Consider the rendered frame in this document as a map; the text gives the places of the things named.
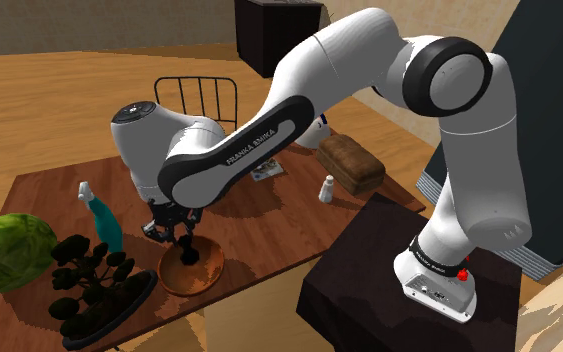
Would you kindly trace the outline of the dark furniture with grey base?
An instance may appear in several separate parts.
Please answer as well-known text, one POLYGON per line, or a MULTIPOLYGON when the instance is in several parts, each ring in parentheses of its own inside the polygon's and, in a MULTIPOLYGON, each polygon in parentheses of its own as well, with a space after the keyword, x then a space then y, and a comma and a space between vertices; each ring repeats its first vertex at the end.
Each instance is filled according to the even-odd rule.
POLYGON ((439 145, 417 187, 435 202, 449 180, 475 209, 526 209, 531 239, 500 255, 540 280, 563 265, 563 0, 520 0, 493 51, 502 65, 480 104, 477 148, 439 145))

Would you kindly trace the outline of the teal spray bottle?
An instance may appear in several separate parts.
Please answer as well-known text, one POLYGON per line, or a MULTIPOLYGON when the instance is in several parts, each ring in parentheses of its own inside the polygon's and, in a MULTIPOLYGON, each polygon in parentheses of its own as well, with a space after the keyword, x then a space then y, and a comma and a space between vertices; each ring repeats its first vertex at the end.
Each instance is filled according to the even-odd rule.
POLYGON ((79 184, 78 199, 92 212, 97 235, 102 242, 108 244, 108 250, 122 251, 122 229, 112 211, 94 195, 87 181, 79 184))

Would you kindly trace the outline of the printed card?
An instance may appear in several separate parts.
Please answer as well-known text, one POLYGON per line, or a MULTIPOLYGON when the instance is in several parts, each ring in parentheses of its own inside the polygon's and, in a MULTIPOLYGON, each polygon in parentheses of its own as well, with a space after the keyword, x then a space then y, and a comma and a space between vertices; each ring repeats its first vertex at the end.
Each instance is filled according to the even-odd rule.
POLYGON ((270 158, 267 161, 260 164, 254 170, 252 170, 250 172, 250 175, 252 176, 254 181, 259 181, 271 176, 275 176, 282 172, 283 172, 283 168, 281 167, 279 162, 276 161, 274 158, 270 158))

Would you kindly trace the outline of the reddish brown wooden table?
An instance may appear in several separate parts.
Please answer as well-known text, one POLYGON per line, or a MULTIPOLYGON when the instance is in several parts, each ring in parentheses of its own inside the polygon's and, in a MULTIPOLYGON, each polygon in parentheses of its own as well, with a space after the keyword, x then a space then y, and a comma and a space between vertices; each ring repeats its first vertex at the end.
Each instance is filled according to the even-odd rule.
MULTIPOLYGON (((261 181, 244 177, 204 210, 195 235, 217 241, 225 256, 214 286, 189 298, 156 286, 125 322, 81 352, 104 352, 319 256, 367 201, 366 195, 337 188, 331 203, 320 202, 326 172, 308 149, 292 145, 279 153, 278 161, 280 174, 261 181)), ((20 175, 3 211, 45 220, 59 239, 93 236, 92 216, 77 199, 82 181, 113 211, 136 269, 156 268, 166 248, 143 235, 151 213, 119 157, 20 175)), ((50 273, 0 294, 0 352, 66 352, 60 324, 48 312, 58 297, 50 273)))

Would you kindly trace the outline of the dark plant in tray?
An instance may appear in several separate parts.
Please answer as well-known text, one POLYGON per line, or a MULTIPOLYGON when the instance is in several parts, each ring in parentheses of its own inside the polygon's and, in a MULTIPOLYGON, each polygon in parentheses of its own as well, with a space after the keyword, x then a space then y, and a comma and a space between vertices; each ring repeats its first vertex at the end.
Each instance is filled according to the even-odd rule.
POLYGON ((125 322, 150 296, 157 285, 153 270, 133 271, 135 260, 123 251, 109 251, 102 242, 74 234, 51 251, 58 268, 52 272, 55 290, 81 287, 78 298, 62 297, 48 308, 62 322, 59 332, 68 351, 83 349, 107 336, 125 322))

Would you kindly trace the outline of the brown bread loaf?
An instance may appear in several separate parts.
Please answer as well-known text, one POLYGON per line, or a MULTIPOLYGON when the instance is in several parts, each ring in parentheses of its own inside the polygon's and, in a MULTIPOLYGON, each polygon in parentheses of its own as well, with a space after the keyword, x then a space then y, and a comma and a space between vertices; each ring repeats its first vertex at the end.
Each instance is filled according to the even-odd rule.
POLYGON ((378 188, 386 174, 380 160, 344 134, 323 139, 316 159, 353 196, 378 188))

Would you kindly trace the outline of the green cabbage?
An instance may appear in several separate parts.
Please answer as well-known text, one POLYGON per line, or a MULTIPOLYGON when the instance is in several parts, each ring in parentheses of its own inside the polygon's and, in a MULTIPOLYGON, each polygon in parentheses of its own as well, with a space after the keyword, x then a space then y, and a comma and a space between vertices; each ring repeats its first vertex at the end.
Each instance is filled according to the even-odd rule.
POLYGON ((57 237, 42 219, 24 213, 0 216, 0 293, 38 278, 51 263, 57 237))

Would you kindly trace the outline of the black cabinet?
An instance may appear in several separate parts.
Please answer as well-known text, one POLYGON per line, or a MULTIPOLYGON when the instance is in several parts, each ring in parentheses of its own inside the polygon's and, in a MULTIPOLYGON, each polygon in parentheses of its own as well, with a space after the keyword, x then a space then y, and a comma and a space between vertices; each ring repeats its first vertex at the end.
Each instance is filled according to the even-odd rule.
POLYGON ((237 53, 263 78, 319 29, 323 4, 314 0, 234 0, 237 53))

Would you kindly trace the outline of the white salt shaker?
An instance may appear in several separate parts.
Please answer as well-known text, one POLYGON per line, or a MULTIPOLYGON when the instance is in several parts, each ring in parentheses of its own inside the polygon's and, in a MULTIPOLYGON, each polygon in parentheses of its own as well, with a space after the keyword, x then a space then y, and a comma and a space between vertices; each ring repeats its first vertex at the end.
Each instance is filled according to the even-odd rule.
POLYGON ((330 203, 333 198, 334 177, 327 175, 321 186, 318 199, 323 203, 330 203))

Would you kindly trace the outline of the dark robot stand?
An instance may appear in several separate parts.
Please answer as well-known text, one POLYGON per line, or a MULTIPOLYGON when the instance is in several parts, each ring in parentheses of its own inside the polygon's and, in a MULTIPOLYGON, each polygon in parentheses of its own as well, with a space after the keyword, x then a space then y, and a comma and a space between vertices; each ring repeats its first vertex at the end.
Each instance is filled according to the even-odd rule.
POLYGON ((407 298, 393 261, 426 218, 374 194, 306 275, 297 313, 335 352, 515 352, 521 269, 483 249, 478 297, 460 324, 407 298))

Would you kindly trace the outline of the white jug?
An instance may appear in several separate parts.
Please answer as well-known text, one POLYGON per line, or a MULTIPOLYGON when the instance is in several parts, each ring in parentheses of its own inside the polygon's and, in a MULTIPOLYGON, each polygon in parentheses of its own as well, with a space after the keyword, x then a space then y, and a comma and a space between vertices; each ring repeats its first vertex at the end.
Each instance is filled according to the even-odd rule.
POLYGON ((321 114, 312 121, 308 129, 295 140, 295 143, 301 147, 317 149, 319 143, 330 136, 331 130, 326 116, 321 114))

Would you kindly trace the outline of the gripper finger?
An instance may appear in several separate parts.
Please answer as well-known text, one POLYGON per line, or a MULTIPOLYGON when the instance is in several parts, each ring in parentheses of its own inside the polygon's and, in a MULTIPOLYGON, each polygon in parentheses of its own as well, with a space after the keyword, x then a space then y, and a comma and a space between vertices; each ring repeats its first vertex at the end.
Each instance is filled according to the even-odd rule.
POLYGON ((141 227, 143 234, 158 243, 173 242, 173 231, 172 229, 166 228, 163 232, 159 232, 154 220, 141 227))
POLYGON ((192 241, 192 237, 194 236, 193 230, 201 221, 202 213, 202 210, 187 210, 181 215, 181 222, 185 227, 186 233, 179 237, 179 244, 189 244, 192 241))

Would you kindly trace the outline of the brown wooden bowl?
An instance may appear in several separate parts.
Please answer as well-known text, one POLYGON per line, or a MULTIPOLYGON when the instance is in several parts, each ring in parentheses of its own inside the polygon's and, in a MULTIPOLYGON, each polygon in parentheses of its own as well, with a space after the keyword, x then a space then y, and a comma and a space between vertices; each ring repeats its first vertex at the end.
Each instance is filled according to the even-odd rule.
POLYGON ((157 274, 161 285, 171 294, 189 297, 213 286, 224 268, 220 245, 207 237, 194 236, 190 246, 172 246, 161 257, 157 274))

